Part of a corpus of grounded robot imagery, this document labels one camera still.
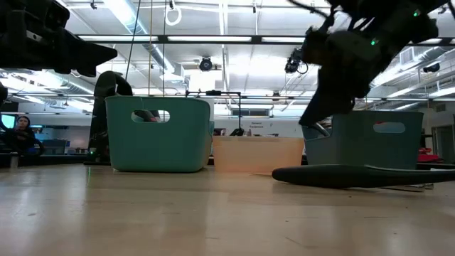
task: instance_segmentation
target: computer monitor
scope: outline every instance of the computer monitor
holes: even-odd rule
[[[16,117],[8,114],[3,114],[1,116],[1,121],[3,122],[3,124],[5,124],[6,128],[12,129],[14,128],[14,124],[16,123]]]

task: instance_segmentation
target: teal plastic bin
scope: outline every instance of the teal plastic bin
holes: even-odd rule
[[[111,165],[119,171],[190,173],[208,163],[210,105],[188,98],[106,99]],[[167,122],[138,122],[134,110],[165,110]]]
[[[308,164],[415,169],[423,113],[352,111],[335,114],[329,137],[302,128]]]

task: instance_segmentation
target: red object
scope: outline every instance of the red object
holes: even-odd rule
[[[432,149],[428,148],[420,148],[419,149],[419,156],[417,157],[418,163],[428,163],[428,162],[440,162],[442,159],[439,158],[438,155],[428,154],[432,151]]]

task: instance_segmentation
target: doorway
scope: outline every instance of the doorway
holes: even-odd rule
[[[454,126],[433,127],[434,153],[444,160],[446,164],[455,162]]]

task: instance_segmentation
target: orange translucent bin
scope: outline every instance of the orange translucent bin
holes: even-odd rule
[[[300,166],[303,138],[213,137],[215,171],[271,173]]]

